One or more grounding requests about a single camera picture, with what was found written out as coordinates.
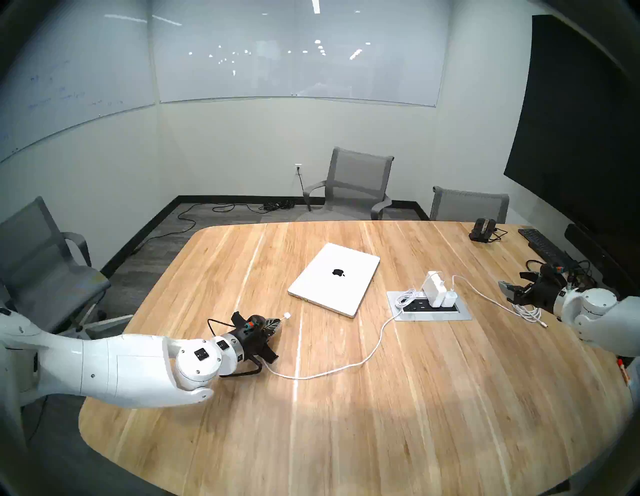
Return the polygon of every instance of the white wall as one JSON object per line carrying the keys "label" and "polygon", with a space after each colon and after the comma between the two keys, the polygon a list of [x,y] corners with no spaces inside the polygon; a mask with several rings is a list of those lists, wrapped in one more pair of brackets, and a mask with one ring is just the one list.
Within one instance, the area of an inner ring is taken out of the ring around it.
{"label": "white wall", "polygon": [[[182,195],[301,196],[326,179],[334,146],[393,155],[387,193],[415,200],[435,109],[304,98],[161,104],[161,142]],[[316,190],[324,195],[323,189]]]}
{"label": "white wall", "polygon": [[175,197],[158,168],[156,114],[81,124],[0,163],[0,221],[42,196],[60,230],[82,234],[102,268]]}
{"label": "white wall", "polygon": [[508,193],[508,223],[532,225],[577,257],[564,238],[569,220],[503,174],[527,85],[531,16],[544,13],[526,0],[456,0],[418,201],[428,213],[434,185]]}
{"label": "white wall", "polygon": [[176,195],[295,195],[334,146],[392,154],[387,193],[428,213],[437,184],[507,192],[508,222],[573,256],[568,220],[503,175],[529,69],[525,0],[457,0],[436,109],[302,98],[160,104],[66,130],[0,163],[0,220],[42,195],[101,268]]}

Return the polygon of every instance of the silver laptop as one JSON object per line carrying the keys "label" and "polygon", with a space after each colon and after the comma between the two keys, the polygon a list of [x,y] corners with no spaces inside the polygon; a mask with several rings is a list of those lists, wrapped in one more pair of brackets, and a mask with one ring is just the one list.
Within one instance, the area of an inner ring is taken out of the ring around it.
{"label": "silver laptop", "polygon": [[327,243],[289,287],[289,294],[355,317],[380,257]]}

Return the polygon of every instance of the robotic arm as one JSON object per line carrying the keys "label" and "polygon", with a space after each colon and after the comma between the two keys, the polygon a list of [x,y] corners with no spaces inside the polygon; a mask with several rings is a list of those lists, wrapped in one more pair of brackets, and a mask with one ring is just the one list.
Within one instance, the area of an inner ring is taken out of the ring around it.
{"label": "robotic arm", "polygon": [[[213,395],[215,376],[260,372],[259,355],[269,363],[278,358],[268,340],[280,328],[279,319],[237,312],[236,328],[206,339],[123,334],[94,341],[72,339],[39,329],[26,317],[0,308],[0,345],[8,351],[20,406],[51,394],[91,396],[126,408],[158,408],[199,403]],[[259,365],[234,374],[238,363]]]}
{"label": "robotic arm", "polygon": [[525,287],[498,283],[507,300],[515,305],[534,305],[567,324],[578,339],[621,356],[640,356],[640,297],[616,295],[603,288],[576,288],[548,265],[540,274],[521,272],[532,281]]}

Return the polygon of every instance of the tv screen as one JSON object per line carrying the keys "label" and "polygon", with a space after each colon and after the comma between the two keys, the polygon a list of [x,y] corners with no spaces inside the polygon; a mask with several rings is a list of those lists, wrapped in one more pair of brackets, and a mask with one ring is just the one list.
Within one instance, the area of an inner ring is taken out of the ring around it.
{"label": "tv screen", "polygon": [[639,95],[607,55],[551,15],[531,61],[504,174],[591,232],[640,280]]}

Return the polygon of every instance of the white power adapter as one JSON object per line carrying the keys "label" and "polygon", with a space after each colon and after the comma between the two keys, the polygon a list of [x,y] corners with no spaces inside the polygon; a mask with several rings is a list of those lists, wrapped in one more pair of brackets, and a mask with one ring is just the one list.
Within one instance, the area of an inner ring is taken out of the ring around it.
{"label": "white power adapter", "polygon": [[427,272],[427,277],[422,283],[422,290],[424,291],[424,295],[427,300],[429,300],[429,304],[433,308],[440,307],[445,299],[445,295],[447,294],[447,289],[444,287],[444,281],[440,279],[438,271],[435,270]]}
{"label": "white power adapter", "polygon": [[456,300],[458,299],[458,293],[455,291],[447,291],[444,295],[444,300],[442,300],[441,307],[450,308],[456,304]]}

